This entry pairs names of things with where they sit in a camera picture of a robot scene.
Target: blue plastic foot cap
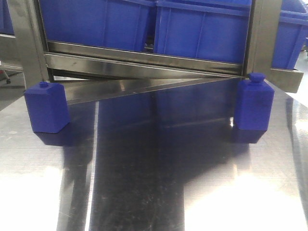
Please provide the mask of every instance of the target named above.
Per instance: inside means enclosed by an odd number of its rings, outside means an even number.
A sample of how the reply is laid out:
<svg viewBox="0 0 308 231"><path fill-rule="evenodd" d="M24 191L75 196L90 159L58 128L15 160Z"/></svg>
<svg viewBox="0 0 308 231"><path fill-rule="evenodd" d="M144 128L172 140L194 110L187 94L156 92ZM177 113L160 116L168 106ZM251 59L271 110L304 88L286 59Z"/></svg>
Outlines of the blue plastic foot cap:
<svg viewBox="0 0 308 231"><path fill-rule="evenodd" d="M250 73L248 77L252 82L259 83L264 81L266 75L263 73Z"/></svg>
<svg viewBox="0 0 308 231"><path fill-rule="evenodd" d="M48 87L48 82L40 82L40 83L39 83L39 87L40 87L40 88L46 88L46 87Z"/></svg>

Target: metal leg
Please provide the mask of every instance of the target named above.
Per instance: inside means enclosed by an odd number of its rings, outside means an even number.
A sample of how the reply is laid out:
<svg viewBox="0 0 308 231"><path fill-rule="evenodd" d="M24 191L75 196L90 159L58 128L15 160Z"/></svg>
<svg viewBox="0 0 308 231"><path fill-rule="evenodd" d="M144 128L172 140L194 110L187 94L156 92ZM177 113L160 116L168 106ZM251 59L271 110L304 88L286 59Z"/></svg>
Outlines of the metal leg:
<svg viewBox="0 0 308 231"><path fill-rule="evenodd" d="M6 78L6 83L7 83L7 84L10 84L10 83L11 83L10 77L8 76L8 74L6 73L6 71L3 71L3 73L4 73L4 76L5 76L5 78Z"/></svg>
<svg viewBox="0 0 308 231"><path fill-rule="evenodd" d="M52 78L46 67L48 51L38 0L8 0L26 88Z"/></svg>
<svg viewBox="0 0 308 231"><path fill-rule="evenodd" d="M253 0L243 75L270 74L282 0Z"/></svg>
<svg viewBox="0 0 308 231"><path fill-rule="evenodd" d="M253 0L250 12L243 76L263 72L267 79L287 92L297 92L303 73L271 67L282 0Z"/></svg>

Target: stainless steel rack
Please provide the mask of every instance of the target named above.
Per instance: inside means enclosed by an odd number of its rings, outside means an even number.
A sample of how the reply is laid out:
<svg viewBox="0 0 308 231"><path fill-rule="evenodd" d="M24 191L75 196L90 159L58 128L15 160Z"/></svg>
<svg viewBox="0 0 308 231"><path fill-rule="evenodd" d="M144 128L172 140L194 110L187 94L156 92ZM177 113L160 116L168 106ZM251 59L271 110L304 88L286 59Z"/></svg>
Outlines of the stainless steel rack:
<svg viewBox="0 0 308 231"><path fill-rule="evenodd" d="M264 72L296 92L303 73L271 68L282 0L253 0L244 64L47 41L39 0L8 0L15 36L0 34L0 69L23 71L26 87L62 76L109 79L243 77Z"/></svg>

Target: blue plastic crate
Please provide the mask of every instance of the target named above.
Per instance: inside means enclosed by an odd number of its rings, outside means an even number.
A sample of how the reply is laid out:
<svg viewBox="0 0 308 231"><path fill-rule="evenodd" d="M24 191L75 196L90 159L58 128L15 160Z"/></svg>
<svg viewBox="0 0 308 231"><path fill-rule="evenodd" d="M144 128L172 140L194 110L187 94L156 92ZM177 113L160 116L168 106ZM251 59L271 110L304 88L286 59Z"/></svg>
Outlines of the blue plastic crate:
<svg viewBox="0 0 308 231"><path fill-rule="evenodd" d="M9 8L6 0L0 0L0 34L14 34Z"/></svg>
<svg viewBox="0 0 308 231"><path fill-rule="evenodd" d="M148 0L40 0L50 40L142 51L147 35Z"/></svg>
<svg viewBox="0 0 308 231"><path fill-rule="evenodd" d="M250 0L159 0L154 52L241 64L250 4ZM302 1L283 1L273 67L294 68L308 35L307 20Z"/></svg>

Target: metal floor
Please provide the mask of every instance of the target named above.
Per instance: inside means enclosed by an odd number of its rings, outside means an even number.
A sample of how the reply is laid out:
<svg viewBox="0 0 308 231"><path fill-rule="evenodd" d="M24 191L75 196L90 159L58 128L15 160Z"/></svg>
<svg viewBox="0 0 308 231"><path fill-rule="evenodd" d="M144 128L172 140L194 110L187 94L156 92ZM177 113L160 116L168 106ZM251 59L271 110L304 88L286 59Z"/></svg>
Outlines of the metal floor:
<svg viewBox="0 0 308 231"><path fill-rule="evenodd" d="M24 74L10 76L11 84L6 84L6 80L0 81L0 111L19 99L25 90Z"/></svg>

